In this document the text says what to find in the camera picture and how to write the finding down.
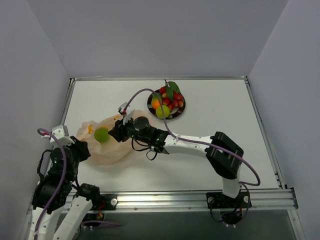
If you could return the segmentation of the green fake apple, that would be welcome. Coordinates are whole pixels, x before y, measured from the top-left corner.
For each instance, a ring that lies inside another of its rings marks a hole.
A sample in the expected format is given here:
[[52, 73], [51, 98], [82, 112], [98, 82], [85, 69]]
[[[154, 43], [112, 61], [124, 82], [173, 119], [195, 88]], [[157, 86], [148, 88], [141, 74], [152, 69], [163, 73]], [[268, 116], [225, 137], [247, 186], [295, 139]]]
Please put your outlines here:
[[94, 139], [103, 144], [109, 139], [109, 130], [107, 127], [99, 127], [94, 132]]

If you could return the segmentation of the translucent orange plastic bag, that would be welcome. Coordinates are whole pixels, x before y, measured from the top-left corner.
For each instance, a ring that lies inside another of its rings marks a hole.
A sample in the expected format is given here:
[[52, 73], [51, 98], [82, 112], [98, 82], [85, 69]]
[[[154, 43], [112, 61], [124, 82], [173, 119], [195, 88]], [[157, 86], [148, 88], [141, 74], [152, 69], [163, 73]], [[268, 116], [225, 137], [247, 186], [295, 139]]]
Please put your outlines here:
[[90, 157], [87, 161], [92, 165], [110, 165], [120, 162], [125, 159], [126, 156], [133, 152], [131, 142], [117, 142], [112, 136], [109, 135], [109, 139], [105, 143], [99, 143], [94, 138], [95, 130], [100, 127], [106, 127], [111, 130], [117, 120], [121, 120], [122, 116], [116, 114], [108, 117], [100, 122], [85, 121], [81, 127], [77, 130], [76, 138], [79, 141], [85, 141], [88, 143], [88, 149]]

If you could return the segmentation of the green orange fake mango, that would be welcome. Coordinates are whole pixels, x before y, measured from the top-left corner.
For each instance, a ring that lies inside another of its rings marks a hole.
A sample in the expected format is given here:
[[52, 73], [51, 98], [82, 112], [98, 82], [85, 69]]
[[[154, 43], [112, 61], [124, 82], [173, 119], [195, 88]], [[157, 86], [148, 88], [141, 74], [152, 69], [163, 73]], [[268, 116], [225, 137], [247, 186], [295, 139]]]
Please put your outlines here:
[[152, 94], [151, 106], [154, 110], [162, 105], [162, 95], [159, 92]]

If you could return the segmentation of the green fake lime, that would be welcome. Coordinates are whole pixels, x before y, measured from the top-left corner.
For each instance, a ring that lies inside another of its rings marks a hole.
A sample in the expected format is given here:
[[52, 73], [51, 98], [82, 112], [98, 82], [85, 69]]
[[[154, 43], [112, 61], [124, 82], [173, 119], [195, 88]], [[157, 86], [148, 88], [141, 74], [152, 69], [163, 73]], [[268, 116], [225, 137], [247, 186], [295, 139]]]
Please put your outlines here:
[[156, 116], [160, 119], [167, 118], [170, 115], [170, 113], [170, 109], [167, 105], [161, 105], [157, 107], [157, 109], [155, 110]]

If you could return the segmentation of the red fake cherry bunch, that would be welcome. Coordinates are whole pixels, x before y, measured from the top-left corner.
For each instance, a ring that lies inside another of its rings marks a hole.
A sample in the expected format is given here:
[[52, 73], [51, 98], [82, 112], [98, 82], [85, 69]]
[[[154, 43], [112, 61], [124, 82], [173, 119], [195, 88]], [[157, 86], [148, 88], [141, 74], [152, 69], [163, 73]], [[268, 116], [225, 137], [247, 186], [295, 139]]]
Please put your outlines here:
[[164, 80], [164, 86], [159, 89], [159, 93], [162, 96], [162, 102], [168, 106], [170, 112], [174, 110], [183, 109], [185, 107], [185, 98], [177, 83], [174, 81]]

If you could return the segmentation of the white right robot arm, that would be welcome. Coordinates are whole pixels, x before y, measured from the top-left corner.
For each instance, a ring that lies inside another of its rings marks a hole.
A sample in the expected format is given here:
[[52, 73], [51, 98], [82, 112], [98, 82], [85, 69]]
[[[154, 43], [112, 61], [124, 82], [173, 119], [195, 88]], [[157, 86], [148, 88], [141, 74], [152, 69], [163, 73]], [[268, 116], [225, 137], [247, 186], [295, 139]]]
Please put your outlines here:
[[126, 123], [117, 120], [108, 133], [119, 143], [128, 139], [142, 142], [157, 154], [186, 154], [207, 159], [222, 177], [223, 203], [232, 207], [240, 201], [240, 158], [244, 151], [223, 132], [217, 131], [213, 136], [173, 137], [169, 131], [151, 126], [146, 117], [138, 117]]

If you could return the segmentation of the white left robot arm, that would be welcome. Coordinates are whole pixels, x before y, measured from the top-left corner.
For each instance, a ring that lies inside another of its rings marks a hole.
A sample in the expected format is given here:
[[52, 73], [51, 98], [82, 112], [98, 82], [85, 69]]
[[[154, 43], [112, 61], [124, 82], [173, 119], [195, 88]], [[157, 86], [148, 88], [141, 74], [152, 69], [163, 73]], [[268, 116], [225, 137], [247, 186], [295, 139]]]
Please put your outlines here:
[[32, 198], [30, 240], [70, 240], [89, 210], [100, 206], [100, 189], [83, 183], [76, 187], [71, 208], [57, 226], [72, 184], [77, 180], [79, 164], [90, 157], [88, 144], [74, 136], [60, 139], [58, 147], [49, 151], [52, 165], [46, 175], [40, 174]]

